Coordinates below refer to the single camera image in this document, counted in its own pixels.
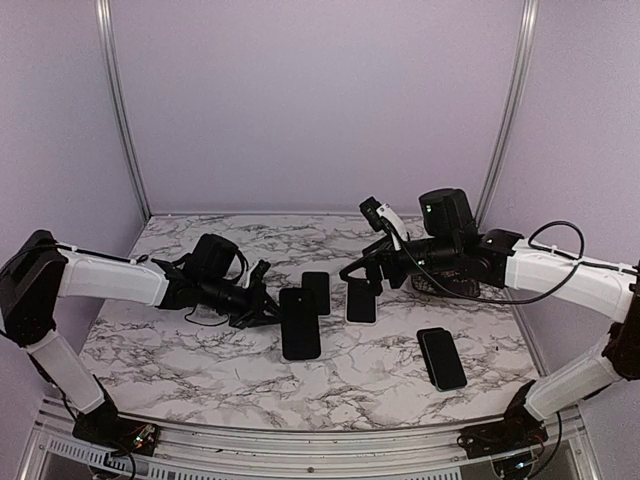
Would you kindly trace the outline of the front aluminium rail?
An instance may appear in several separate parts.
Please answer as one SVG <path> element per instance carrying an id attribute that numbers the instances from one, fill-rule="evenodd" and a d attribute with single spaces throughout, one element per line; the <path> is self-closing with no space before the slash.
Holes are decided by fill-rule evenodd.
<path id="1" fill-rule="evenodd" d="M 551 420 L 545 443 L 471 458 L 458 438 L 465 423 L 363 431 L 277 431 L 161 421 L 149 453 L 73 436 L 56 398 L 43 401 L 20 479 L 598 479 L 578 411 Z"/>

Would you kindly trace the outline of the right aluminium frame post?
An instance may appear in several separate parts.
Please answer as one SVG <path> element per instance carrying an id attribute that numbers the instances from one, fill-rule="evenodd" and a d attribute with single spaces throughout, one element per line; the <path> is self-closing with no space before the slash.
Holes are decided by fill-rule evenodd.
<path id="1" fill-rule="evenodd" d="M 529 72 L 539 5 L 540 2 L 538 0 L 522 1 L 520 25 L 510 80 L 507 85 L 505 104 L 475 210 L 475 219 L 479 226 L 483 226 L 487 221 L 492 201 L 498 189 L 500 175 L 506 163 L 513 126 L 518 115 Z"/>

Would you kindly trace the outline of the black floral cloth mat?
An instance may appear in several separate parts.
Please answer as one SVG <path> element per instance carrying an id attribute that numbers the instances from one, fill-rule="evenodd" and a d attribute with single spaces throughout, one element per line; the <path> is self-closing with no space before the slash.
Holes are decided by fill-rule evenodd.
<path id="1" fill-rule="evenodd" d="M 432 272 L 433 282 L 424 274 L 412 275 L 411 286 L 420 293 L 443 298 L 480 297 L 480 286 L 477 280 L 464 278 L 455 271 Z"/>

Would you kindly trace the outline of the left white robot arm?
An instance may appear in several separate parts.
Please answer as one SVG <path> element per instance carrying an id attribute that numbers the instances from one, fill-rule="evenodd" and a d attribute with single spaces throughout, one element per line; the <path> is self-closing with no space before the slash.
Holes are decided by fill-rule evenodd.
<path id="1" fill-rule="evenodd" d="M 158 310 L 206 307 L 236 329 L 274 325 L 280 308 L 264 276 L 232 241 L 205 234 L 174 260 L 124 258 L 55 240 L 35 231 L 1 268 L 1 333 L 23 350 L 44 379 L 83 416 L 106 445 L 125 438 L 126 423 L 109 393 L 60 332 L 54 318 L 67 299 L 121 301 Z"/>

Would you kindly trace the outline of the left aluminium frame post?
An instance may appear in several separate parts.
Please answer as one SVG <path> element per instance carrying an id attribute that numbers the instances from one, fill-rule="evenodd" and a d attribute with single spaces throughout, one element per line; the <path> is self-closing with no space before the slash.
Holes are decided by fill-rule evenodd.
<path id="1" fill-rule="evenodd" d="M 147 223 L 152 217 L 152 211 L 144 185 L 142 171 L 138 161 L 134 138 L 127 114 L 124 88 L 118 62 L 111 2 L 108 0 L 96 0 L 95 9 L 105 73 L 118 136 L 132 184 L 134 197 L 141 217 L 143 218 L 143 221 Z"/>

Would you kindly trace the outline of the black phone with camera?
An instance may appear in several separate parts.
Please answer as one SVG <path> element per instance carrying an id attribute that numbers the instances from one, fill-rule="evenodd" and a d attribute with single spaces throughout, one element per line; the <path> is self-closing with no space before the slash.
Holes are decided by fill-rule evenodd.
<path id="1" fill-rule="evenodd" d="M 321 355 L 319 318 L 311 290 L 284 288 L 279 292 L 282 354 L 288 361 L 315 360 Z"/>

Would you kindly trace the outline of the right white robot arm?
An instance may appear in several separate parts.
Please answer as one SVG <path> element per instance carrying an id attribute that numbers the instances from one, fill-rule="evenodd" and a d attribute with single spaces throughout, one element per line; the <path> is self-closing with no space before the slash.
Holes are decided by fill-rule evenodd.
<path id="1" fill-rule="evenodd" d="M 566 220 L 548 222 L 528 236 L 504 229 L 481 232 L 466 193 L 458 188 L 424 193 L 419 205 L 426 232 L 422 239 L 411 238 L 389 205 L 373 197 L 360 204 L 370 227 L 383 236 L 340 271 L 349 290 L 376 298 L 385 285 L 398 289 L 409 277 L 422 275 L 446 296 L 463 299 L 463 293 L 438 278 L 453 273 L 508 290 L 508 306 L 542 312 L 546 301 L 557 304 L 556 314 L 574 316 L 557 328 L 559 334 L 603 324 L 599 333 L 580 335 L 582 352 L 513 398 L 495 428 L 502 446 L 519 446 L 533 433 L 534 423 L 612 384 L 638 380 L 638 267 L 586 256 L 583 232 Z"/>

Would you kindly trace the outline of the black phone case near right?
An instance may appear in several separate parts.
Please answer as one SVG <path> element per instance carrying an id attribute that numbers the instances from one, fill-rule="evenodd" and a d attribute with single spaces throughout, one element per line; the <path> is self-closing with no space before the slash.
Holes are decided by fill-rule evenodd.
<path id="1" fill-rule="evenodd" d="M 420 345 L 420 348 L 424 351 L 427 350 L 427 338 L 431 335 L 437 335 L 441 332 L 444 332 L 445 329 L 442 327 L 432 327 L 420 329 L 417 331 L 417 340 Z"/>

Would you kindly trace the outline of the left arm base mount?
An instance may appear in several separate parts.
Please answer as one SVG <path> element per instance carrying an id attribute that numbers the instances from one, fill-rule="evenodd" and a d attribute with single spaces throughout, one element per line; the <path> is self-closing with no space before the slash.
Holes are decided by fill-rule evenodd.
<path id="1" fill-rule="evenodd" d="M 110 400 L 88 414 L 79 412 L 72 431 L 76 439 L 144 456 L 154 454 L 159 433 L 156 424 L 121 417 Z"/>

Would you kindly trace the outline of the aluminium frame post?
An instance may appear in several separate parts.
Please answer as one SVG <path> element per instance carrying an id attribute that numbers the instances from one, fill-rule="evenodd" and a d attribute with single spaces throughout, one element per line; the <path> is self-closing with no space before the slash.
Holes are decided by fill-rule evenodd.
<path id="1" fill-rule="evenodd" d="M 529 72 L 539 5 L 540 2 L 538 0 L 522 1 L 520 25 L 510 80 L 507 85 L 505 104 L 475 210 L 475 219 L 479 226 L 483 226 L 487 221 L 492 201 L 498 189 L 500 175 L 506 163 L 513 126 L 518 115 Z"/>
<path id="2" fill-rule="evenodd" d="M 118 62 L 111 2 L 108 0 L 96 0 L 95 9 L 105 73 L 118 136 L 132 184 L 134 197 L 141 217 L 143 218 L 143 221 L 147 223 L 152 217 L 152 211 L 144 185 L 142 171 L 138 161 L 134 138 L 127 114 L 124 88 Z"/>

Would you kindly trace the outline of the black phone teal edge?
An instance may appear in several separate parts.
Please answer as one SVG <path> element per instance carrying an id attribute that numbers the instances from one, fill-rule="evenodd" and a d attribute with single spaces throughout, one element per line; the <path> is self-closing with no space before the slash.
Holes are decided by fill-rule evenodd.
<path id="1" fill-rule="evenodd" d="M 467 385 L 462 362 L 449 331 L 429 336 L 425 353 L 437 390 L 445 392 Z"/>

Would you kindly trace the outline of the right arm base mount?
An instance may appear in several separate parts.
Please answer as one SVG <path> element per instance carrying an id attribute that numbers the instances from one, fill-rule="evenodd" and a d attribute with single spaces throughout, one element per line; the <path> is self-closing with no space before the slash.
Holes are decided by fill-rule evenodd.
<path id="1" fill-rule="evenodd" d="M 460 430 L 457 445 L 465 450 L 468 459 L 543 445 L 548 440 L 543 421 L 534 418 L 525 408 L 526 395 L 534 383 L 531 380 L 516 392 L 501 420 Z"/>

